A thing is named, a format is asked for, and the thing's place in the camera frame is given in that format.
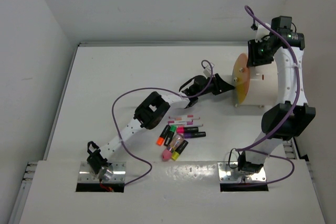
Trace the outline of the purple black highlighter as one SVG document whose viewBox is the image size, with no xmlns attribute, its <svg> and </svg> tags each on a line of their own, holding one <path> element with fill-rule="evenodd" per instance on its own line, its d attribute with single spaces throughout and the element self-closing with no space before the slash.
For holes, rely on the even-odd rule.
<svg viewBox="0 0 336 224">
<path fill-rule="evenodd" d="M 200 137 L 205 137 L 206 132 L 187 132 L 183 134 L 184 138 L 200 138 Z"/>
</svg>

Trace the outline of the orange black highlighter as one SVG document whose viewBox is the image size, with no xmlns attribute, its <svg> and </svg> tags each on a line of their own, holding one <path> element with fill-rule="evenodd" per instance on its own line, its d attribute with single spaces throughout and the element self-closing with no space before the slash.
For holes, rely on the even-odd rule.
<svg viewBox="0 0 336 224">
<path fill-rule="evenodd" d="M 161 145 L 164 143 L 165 138 L 166 138 L 168 132 L 170 131 L 170 128 L 171 128 L 171 127 L 170 127 L 169 125 L 166 125 L 166 126 L 165 126 L 165 128 L 163 129 L 162 133 L 160 134 L 160 136 L 159 136 L 159 138 L 158 138 L 158 140 L 157 140 L 157 142 L 156 142 L 156 144 L 157 144 L 158 146 L 161 146 Z"/>
</svg>

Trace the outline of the green drawer with gold knob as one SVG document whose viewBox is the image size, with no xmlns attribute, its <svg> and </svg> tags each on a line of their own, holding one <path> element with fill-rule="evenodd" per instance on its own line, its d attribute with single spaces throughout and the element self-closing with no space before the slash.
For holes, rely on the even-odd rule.
<svg viewBox="0 0 336 224">
<path fill-rule="evenodd" d="M 248 78 L 234 78 L 236 100 L 238 105 L 242 105 L 242 103 L 245 101 L 249 89 L 249 83 L 250 80 Z"/>
</svg>

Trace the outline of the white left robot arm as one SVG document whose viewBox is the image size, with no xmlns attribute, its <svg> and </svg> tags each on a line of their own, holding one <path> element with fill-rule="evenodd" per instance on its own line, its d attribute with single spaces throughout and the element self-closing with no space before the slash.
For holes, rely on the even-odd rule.
<svg viewBox="0 0 336 224">
<path fill-rule="evenodd" d="M 169 109 L 186 109 L 198 102 L 198 97 L 211 93 L 219 95 L 234 90 L 234 86 L 224 81 L 219 74 L 208 77 L 197 75 L 190 78 L 182 86 L 178 93 L 170 92 L 169 95 L 158 93 L 159 88 L 152 88 L 151 92 L 135 109 L 133 118 L 122 130 L 118 129 L 118 135 L 103 147 L 95 142 L 88 143 L 87 163 L 93 173 L 104 182 L 113 176 L 112 164 L 108 159 L 127 140 L 142 130 L 154 129 L 164 118 Z"/>
</svg>

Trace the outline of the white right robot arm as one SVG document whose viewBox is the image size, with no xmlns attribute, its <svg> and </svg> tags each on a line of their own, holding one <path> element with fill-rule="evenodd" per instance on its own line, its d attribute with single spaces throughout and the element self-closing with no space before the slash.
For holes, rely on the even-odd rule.
<svg viewBox="0 0 336 224">
<path fill-rule="evenodd" d="M 262 117 L 260 135 L 250 146 L 238 149 L 237 170 L 245 174 L 259 172 L 280 142 L 299 136 L 316 115 L 303 90 L 304 35 L 292 30 L 289 16 L 275 17 L 270 26 L 264 23 L 260 26 L 269 33 L 248 42 L 246 66 L 259 67 L 274 62 L 278 92 L 275 106 Z"/>
</svg>

